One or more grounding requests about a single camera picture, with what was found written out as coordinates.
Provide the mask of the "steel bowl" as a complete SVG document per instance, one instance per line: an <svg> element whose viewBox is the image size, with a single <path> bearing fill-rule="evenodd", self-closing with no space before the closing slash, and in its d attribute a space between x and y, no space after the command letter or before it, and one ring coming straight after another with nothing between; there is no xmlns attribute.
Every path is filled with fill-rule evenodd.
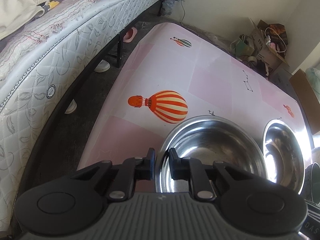
<svg viewBox="0 0 320 240"><path fill-rule="evenodd" d="M279 119L270 120L264 129L262 152L267 178L300 194L304 185L304 160L293 130Z"/></svg>
<svg viewBox="0 0 320 240"><path fill-rule="evenodd" d="M219 116L201 115L178 124L165 138L156 159L155 188L160 193L188 190L186 181L171 178L165 152L172 147L180 158L196 158L206 165L220 160L267 178L261 149L243 128Z"/></svg>

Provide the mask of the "teal ceramic bowl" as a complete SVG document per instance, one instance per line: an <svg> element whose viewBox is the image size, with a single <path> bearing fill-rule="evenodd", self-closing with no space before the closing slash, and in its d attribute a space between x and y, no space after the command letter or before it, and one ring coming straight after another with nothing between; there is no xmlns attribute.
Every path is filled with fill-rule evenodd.
<svg viewBox="0 0 320 240"><path fill-rule="evenodd" d="M304 181L305 199L319 204L319 164L310 164L305 170Z"/></svg>

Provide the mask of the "white shoe under bed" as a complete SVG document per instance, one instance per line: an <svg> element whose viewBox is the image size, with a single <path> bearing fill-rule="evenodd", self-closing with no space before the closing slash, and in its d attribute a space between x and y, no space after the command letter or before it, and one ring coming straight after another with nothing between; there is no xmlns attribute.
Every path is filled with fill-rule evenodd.
<svg viewBox="0 0 320 240"><path fill-rule="evenodd" d="M111 65L107 61L101 60L100 63L95 67L94 71L96 73L103 73L108 71L110 67Z"/></svg>

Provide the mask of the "brown cardboard box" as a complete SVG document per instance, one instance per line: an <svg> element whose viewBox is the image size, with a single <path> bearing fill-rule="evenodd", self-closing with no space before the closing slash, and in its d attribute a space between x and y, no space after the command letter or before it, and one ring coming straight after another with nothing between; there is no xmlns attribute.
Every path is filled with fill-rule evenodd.
<svg viewBox="0 0 320 240"><path fill-rule="evenodd" d="M298 96L312 135L319 135L319 100L306 74L301 69L297 70L290 78L290 83Z"/></svg>

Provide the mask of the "pink slipper under bed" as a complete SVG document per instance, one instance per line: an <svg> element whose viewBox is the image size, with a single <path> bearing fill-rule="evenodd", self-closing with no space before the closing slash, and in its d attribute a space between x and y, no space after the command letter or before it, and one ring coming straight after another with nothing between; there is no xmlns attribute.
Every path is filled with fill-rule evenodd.
<svg viewBox="0 0 320 240"><path fill-rule="evenodd" d="M131 27L127 33L124 35L123 37L123 42L124 43L130 43L133 41L133 39L135 38L135 36L137 35L137 29L135 27Z"/></svg>

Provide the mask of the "green paper bag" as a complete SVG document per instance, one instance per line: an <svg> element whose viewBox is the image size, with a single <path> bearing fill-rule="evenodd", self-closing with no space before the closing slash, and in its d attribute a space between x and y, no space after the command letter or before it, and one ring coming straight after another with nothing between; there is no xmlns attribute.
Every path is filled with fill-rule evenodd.
<svg viewBox="0 0 320 240"><path fill-rule="evenodd" d="M245 34L238 37L230 44L231 51L236 57L252 56L255 51L253 39Z"/></svg>

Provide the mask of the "white quilted mattress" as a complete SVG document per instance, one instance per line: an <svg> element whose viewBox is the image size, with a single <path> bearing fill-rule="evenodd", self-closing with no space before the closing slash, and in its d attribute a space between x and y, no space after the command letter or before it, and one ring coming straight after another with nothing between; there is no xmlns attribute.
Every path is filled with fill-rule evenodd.
<svg viewBox="0 0 320 240"><path fill-rule="evenodd" d="M1 51L1 233L47 120L90 61L159 0L63 0Z"/></svg>

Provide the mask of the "open box with clutter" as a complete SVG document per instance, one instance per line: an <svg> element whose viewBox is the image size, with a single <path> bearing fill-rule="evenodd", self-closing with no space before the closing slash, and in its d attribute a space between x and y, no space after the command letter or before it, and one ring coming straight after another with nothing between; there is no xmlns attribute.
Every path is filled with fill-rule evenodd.
<svg viewBox="0 0 320 240"><path fill-rule="evenodd" d="M268 68L268 72L274 72L281 64L285 64L287 67L286 60L275 50L271 45L270 36L265 35L265 30L272 30L270 28L265 27L263 29L263 21L260 21L258 25L256 25L252 19L250 22L253 26L253 30L251 32L250 38L253 40L254 44L254 52L253 56L257 58L257 60L263 61L263 63Z"/></svg>

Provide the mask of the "green white plastic bag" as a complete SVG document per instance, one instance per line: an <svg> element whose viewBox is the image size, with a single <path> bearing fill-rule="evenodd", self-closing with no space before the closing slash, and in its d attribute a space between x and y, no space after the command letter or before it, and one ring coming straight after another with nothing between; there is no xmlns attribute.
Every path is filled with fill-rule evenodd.
<svg viewBox="0 0 320 240"><path fill-rule="evenodd" d="M313 90L319 93L319 70L317 68L310 67L305 71L305 74Z"/></svg>

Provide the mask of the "beige cloth on bed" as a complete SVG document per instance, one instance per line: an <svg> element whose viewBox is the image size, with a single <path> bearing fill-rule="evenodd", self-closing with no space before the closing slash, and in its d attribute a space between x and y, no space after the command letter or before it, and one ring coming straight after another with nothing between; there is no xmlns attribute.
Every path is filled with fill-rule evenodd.
<svg viewBox="0 0 320 240"><path fill-rule="evenodd" d="M33 18L44 15L42 3L51 0L1 0L1 39L6 38Z"/></svg>

